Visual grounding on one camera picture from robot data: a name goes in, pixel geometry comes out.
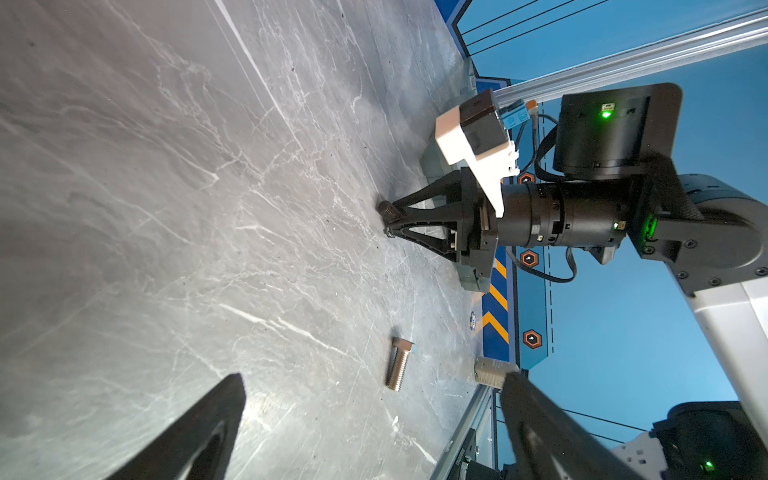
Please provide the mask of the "black hex bolt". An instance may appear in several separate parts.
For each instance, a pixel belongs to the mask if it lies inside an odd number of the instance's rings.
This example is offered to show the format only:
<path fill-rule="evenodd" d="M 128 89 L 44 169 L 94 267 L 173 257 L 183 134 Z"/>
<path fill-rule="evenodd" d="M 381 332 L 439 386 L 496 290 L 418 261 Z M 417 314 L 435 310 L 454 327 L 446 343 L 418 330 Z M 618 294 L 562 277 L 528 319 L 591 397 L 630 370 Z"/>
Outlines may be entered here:
<path fill-rule="evenodd" d="M 381 201 L 377 205 L 377 212 L 385 224 L 396 222 L 403 216 L 402 211 L 387 200 Z"/>

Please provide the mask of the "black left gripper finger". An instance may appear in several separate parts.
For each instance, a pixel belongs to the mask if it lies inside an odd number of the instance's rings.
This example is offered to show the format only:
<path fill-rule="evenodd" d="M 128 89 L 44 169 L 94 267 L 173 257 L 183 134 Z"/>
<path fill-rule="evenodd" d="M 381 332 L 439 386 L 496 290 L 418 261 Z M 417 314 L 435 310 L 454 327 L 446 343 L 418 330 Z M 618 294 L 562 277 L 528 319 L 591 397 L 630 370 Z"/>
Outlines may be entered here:
<path fill-rule="evenodd" d="M 521 479 L 640 477 L 521 373 L 505 376 L 501 407 Z"/>
<path fill-rule="evenodd" d="M 438 210 L 451 204 L 460 204 L 461 200 L 461 174 L 446 174 L 415 193 L 394 202 L 390 201 L 403 213 L 403 216 L 393 223 L 405 221 L 441 222 L 444 215 L 440 214 Z"/>
<path fill-rule="evenodd" d="M 243 377 L 223 378 L 111 479 L 223 479 L 246 404 Z"/>
<path fill-rule="evenodd" d="M 443 237 L 436 237 L 424 232 L 427 228 L 439 228 Z M 445 225 L 405 225 L 386 226 L 384 233 L 388 238 L 400 238 L 421 246 L 430 252 L 447 260 L 458 260 L 460 250 L 457 248 L 457 226 Z"/>

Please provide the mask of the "silver hex bolt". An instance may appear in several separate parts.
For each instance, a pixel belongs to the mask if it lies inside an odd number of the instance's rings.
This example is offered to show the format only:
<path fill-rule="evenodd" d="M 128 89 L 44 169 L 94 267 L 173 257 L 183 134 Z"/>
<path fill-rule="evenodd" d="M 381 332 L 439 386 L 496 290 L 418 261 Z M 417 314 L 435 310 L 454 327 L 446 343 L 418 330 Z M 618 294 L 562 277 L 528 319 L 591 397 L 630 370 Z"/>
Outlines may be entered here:
<path fill-rule="evenodd" d="M 407 367 L 409 355 L 414 347 L 414 343 L 401 337 L 392 339 L 392 359 L 389 365 L 386 378 L 386 386 L 395 392 L 399 392 Z"/>

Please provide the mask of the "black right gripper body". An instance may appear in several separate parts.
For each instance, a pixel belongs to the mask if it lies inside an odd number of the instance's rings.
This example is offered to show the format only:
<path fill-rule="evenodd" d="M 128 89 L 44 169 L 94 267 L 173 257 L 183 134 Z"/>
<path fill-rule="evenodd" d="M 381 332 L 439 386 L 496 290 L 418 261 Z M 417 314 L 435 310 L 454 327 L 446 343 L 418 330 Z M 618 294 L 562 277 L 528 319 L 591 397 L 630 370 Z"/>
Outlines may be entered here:
<path fill-rule="evenodd" d="M 565 96 L 534 179 L 501 186 L 498 246 L 582 249 L 604 264 L 630 239 L 649 254 L 656 219 L 684 215 L 671 160 L 682 100 L 672 83 Z"/>

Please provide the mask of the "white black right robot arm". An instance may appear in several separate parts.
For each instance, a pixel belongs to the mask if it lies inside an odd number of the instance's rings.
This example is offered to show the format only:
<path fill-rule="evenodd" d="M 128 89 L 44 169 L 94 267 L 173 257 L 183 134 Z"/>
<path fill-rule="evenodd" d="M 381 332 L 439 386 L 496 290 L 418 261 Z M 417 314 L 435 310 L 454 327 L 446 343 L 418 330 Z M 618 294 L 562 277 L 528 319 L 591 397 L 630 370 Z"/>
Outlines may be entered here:
<path fill-rule="evenodd" d="M 452 171 L 378 205 L 386 234 L 489 277 L 500 247 L 584 250 L 610 262 L 629 240 L 666 265 L 757 434 L 767 434 L 767 208 L 671 153 L 681 88 L 659 83 L 567 94 L 516 183 L 517 151 L 496 96 L 441 115 Z"/>

